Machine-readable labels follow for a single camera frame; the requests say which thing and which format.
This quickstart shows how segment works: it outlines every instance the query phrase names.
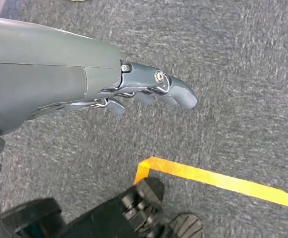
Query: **prosthetic arm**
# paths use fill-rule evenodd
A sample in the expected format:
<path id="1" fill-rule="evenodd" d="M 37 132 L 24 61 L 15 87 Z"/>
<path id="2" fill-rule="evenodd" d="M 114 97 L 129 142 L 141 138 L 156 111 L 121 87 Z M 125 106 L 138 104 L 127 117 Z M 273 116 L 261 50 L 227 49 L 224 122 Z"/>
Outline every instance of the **prosthetic arm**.
<path id="1" fill-rule="evenodd" d="M 117 97 L 192 108 L 197 96 L 159 69 L 122 60 L 114 46 L 58 29 L 0 19 L 0 136 L 45 113 L 79 107 L 122 115 Z M 0 139 L 0 152 L 4 148 Z M 0 221 L 0 238 L 12 237 Z"/>

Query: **gray carpet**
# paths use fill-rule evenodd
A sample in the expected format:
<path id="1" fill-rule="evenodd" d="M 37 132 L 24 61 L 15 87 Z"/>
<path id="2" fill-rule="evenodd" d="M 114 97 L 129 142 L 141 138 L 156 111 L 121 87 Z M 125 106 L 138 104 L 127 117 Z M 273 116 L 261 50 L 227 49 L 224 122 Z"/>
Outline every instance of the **gray carpet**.
<path id="1" fill-rule="evenodd" d="M 112 42 L 200 99 L 27 122 L 0 156 L 4 209 L 53 196 L 72 220 L 130 186 L 150 155 L 288 191 L 288 0 L 6 0 L 1 16 Z M 166 183 L 168 216 L 194 212 L 206 238 L 288 237 L 286 207 L 153 174 Z"/>

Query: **prosthetic hand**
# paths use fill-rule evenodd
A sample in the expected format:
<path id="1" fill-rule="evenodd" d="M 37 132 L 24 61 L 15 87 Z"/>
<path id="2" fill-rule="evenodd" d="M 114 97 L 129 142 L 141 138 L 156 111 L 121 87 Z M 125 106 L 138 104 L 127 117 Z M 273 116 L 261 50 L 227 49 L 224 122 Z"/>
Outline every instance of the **prosthetic hand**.
<path id="1" fill-rule="evenodd" d="M 0 19 L 0 135 L 62 108 L 107 108 L 118 97 L 192 108 L 196 95 L 163 71 L 121 60 L 114 46 L 50 27 Z M 0 139 L 0 152 L 4 141 Z M 0 225 L 0 237 L 9 237 Z"/>

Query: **yellow tape line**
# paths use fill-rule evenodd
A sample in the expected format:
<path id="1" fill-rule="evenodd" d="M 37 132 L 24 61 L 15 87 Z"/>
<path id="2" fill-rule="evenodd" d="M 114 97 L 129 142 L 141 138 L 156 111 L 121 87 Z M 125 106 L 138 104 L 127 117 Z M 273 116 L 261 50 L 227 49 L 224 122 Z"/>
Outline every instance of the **yellow tape line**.
<path id="1" fill-rule="evenodd" d="M 161 171 L 288 207 L 288 193 L 282 190 L 158 157 L 150 157 L 140 162 L 134 184 L 147 177 L 150 170 Z"/>

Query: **metal screw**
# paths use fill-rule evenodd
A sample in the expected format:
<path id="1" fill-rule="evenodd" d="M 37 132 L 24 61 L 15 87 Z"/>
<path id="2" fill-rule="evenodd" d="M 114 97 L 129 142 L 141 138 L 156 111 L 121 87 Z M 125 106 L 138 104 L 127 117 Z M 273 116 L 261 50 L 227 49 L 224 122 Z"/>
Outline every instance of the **metal screw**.
<path id="1" fill-rule="evenodd" d="M 127 64 L 122 64 L 121 65 L 122 72 L 129 72 L 131 71 L 130 67 Z"/>
<path id="2" fill-rule="evenodd" d="M 155 80 L 157 83 L 163 83 L 164 81 L 164 74 L 162 71 L 156 71 L 155 73 Z"/>

